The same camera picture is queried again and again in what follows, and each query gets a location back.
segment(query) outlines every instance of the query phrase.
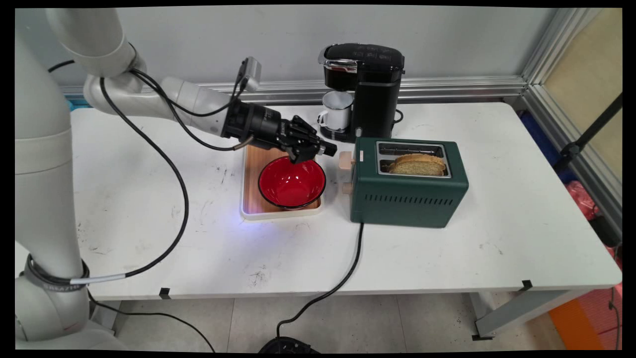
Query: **black coffee maker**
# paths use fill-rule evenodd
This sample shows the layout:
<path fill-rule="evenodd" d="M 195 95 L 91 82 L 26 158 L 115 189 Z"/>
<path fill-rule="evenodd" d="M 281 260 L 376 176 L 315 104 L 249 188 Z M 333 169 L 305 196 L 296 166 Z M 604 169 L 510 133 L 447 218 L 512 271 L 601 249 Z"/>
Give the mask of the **black coffee maker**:
<path fill-rule="evenodd" d="M 404 56 L 393 48 L 339 43 L 320 52 L 324 83 L 339 91 L 353 90 L 349 126 L 341 131 L 321 127 L 326 138 L 355 143 L 356 137 L 390 138 L 404 74 Z"/>

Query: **gray wall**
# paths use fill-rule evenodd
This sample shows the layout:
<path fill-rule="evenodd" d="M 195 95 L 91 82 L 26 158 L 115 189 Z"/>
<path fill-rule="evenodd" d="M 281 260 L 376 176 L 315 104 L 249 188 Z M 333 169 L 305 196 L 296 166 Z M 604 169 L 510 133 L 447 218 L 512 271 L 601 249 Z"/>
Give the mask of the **gray wall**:
<path fill-rule="evenodd" d="M 232 82 L 240 61 L 263 65 L 262 81 L 320 80 L 319 50 L 339 42 L 397 48 L 406 78 L 519 75 L 555 9 L 386 5 L 241 5 L 120 8 L 128 40 L 150 74 Z M 43 9 L 16 9 L 15 26 L 45 65 L 70 58 Z M 71 65 L 61 85 L 83 83 Z"/>

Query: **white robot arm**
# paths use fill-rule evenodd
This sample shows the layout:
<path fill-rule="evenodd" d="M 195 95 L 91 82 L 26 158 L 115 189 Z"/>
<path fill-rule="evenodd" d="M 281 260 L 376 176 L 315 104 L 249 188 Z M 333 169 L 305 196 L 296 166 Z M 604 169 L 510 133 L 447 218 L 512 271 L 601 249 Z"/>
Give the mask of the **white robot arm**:
<path fill-rule="evenodd" d="M 88 72 L 84 95 L 100 111 L 116 113 L 101 89 L 103 78 L 109 97 L 128 116 L 175 120 L 167 104 L 170 100 L 178 104 L 176 111 L 184 128 L 188 125 L 237 138 L 243 145 L 276 147 L 286 151 L 293 162 L 336 152 L 335 145 L 321 140 L 300 117 L 282 119 L 279 112 L 238 99 L 227 105 L 229 95 L 201 89 L 194 83 L 166 77 L 161 87 L 167 99 L 157 91 L 142 93 L 142 81 L 130 70 L 145 71 L 145 63 L 126 40 L 115 9 L 47 9 L 46 15 L 60 42 Z M 241 86 L 253 86 L 255 78 L 245 75 L 249 72 L 245 68 L 252 65 L 243 63 Z M 15 240 L 31 253 L 34 266 L 42 272 L 70 279 L 69 285 L 51 286 L 28 275 L 32 271 L 26 269 L 25 275 L 15 280 L 16 347 L 35 348 L 46 344 L 27 342 L 43 343 L 84 328 L 88 297 L 83 283 L 90 279 L 81 278 L 88 272 L 76 238 L 69 111 L 57 84 L 17 33 L 15 110 Z M 218 113 L 191 114 L 211 111 Z M 91 334 L 82 348 L 95 346 L 87 346 L 87 342 L 99 341 L 94 332 Z"/>

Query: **bread slice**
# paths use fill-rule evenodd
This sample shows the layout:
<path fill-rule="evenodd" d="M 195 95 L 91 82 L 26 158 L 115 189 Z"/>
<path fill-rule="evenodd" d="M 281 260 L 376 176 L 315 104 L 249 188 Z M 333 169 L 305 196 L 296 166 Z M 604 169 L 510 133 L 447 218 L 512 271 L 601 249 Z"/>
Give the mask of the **bread slice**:
<path fill-rule="evenodd" d="M 444 160 L 442 158 L 435 157 L 433 155 L 428 155 L 428 154 L 405 154 L 405 155 L 402 155 L 401 157 L 398 157 L 395 163 L 400 164 L 402 162 L 410 162 L 410 161 L 433 162 L 441 166 L 445 166 Z"/>
<path fill-rule="evenodd" d="M 427 154 L 407 154 L 389 166 L 389 173 L 409 175 L 444 175 L 444 161 Z"/>

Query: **toaster vent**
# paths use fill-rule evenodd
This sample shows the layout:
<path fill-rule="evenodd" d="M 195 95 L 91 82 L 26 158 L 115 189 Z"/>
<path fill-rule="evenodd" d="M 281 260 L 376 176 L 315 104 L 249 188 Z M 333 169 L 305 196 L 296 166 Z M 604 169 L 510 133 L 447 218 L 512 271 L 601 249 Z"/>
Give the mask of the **toaster vent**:
<path fill-rule="evenodd" d="M 424 205 L 453 205 L 453 199 L 435 199 L 432 197 L 416 197 L 416 196 L 393 196 L 393 195 L 376 195 L 365 194 L 365 201 L 384 201 L 390 203 L 403 204 L 424 204 Z"/>

